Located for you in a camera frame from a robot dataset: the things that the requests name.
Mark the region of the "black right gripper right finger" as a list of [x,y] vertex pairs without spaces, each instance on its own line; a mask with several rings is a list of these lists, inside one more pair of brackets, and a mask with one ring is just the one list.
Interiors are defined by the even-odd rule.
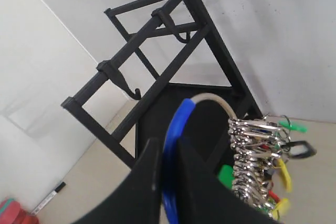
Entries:
[[224,187],[183,139],[177,141],[176,168],[179,223],[277,223]]

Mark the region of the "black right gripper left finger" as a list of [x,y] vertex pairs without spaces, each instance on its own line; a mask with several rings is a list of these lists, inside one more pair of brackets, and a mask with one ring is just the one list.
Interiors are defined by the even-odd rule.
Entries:
[[159,223],[163,141],[150,138],[123,182],[75,223]]

